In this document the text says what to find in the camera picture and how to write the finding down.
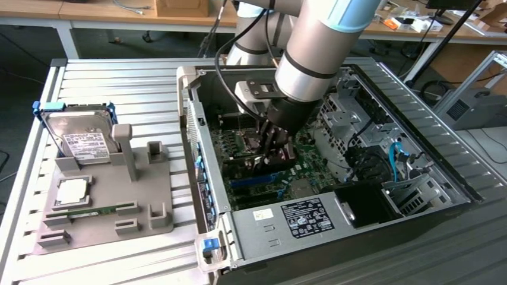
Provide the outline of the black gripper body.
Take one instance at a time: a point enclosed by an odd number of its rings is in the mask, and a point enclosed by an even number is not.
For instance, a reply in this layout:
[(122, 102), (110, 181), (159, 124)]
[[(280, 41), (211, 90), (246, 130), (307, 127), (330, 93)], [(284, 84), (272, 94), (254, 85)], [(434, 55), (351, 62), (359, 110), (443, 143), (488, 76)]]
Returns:
[(304, 127), (319, 101), (300, 102), (288, 97), (272, 99), (267, 110), (268, 121), (290, 135)]

